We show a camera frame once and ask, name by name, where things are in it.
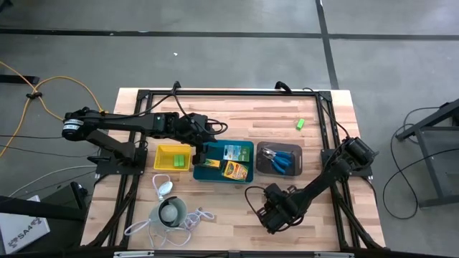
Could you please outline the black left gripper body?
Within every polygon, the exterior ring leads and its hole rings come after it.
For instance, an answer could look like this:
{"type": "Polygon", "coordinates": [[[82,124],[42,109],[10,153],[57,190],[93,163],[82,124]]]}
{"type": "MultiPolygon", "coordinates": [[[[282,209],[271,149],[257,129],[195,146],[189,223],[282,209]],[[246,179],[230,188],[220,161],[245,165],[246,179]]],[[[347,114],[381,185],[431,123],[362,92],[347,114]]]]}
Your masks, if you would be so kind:
{"type": "Polygon", "coordinates": [[[175,119],[173,122],[173,139],[188,145],[203,145],[215,143],[211,126],[207,124],[208,117],[197,113],[191,113],[175,119]]]}

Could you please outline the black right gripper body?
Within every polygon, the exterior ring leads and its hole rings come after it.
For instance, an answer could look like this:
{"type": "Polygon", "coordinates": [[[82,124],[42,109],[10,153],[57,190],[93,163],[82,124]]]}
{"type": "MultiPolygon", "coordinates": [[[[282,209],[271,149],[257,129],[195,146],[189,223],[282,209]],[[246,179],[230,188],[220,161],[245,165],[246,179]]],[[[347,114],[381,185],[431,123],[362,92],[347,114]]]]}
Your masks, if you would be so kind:
{"type": "Polygon", "coordinates": [[[268,226],[269,222],[282,221],[283,226],[296,223],[298,215],[296,206],[288,199],[289,193],[280,189],[276,183],[270,184],[264,190],[265,203],[260,209],[268,212],[268,222],[262,223],[268,226]]]}

